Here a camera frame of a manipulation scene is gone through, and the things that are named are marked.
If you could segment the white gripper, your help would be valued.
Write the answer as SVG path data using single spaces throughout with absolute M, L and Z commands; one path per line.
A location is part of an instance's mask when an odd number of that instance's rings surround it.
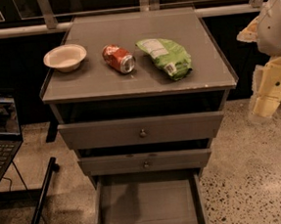
M 253 19 L 241 30 L 236 39 L 241 42 L 258 41 L 258 18 Z M 281 57 L 273 57 L 262 70 L 262 79 L 258 89 L 253 113 L 261 117 L 271 117 L 281 101 Z

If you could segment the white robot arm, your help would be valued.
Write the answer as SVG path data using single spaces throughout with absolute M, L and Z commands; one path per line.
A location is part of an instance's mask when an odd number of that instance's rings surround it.
M 236 39 L 256 42 L 258 50 L 270 57 L 268 63 L 254 70 L 251 112 L 271 117 L 281 102 L 281 0 L 268 0 Z

